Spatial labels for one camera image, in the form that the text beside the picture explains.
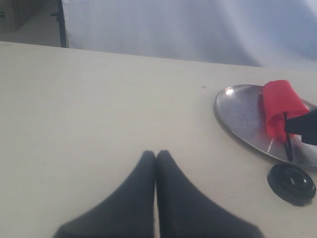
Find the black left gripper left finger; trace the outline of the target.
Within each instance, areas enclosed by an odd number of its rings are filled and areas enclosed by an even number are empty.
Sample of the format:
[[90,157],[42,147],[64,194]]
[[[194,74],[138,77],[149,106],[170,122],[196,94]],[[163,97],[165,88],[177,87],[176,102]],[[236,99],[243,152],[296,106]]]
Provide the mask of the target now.
[[56,238],[152,238],[156,157],[144,151],[127,179],[99,205],[62,225]]

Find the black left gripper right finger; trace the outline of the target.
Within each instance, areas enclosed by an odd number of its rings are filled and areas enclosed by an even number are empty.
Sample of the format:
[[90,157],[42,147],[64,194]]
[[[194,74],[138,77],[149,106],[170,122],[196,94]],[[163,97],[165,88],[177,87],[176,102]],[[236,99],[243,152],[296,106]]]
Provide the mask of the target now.
[[157,203],[162,238],[256,238],[258,228],[201,193],[167,150],[157,154]]

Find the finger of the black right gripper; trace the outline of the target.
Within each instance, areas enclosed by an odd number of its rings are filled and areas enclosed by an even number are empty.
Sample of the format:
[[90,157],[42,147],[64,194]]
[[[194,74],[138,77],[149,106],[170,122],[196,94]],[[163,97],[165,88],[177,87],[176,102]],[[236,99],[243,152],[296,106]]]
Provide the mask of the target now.
[[301,142],[309,145],[317,145],[316,134],[303,134],[301,136]]
[[316,134],[317,133],[317,110],[287,119],[284,130],[291,134]]

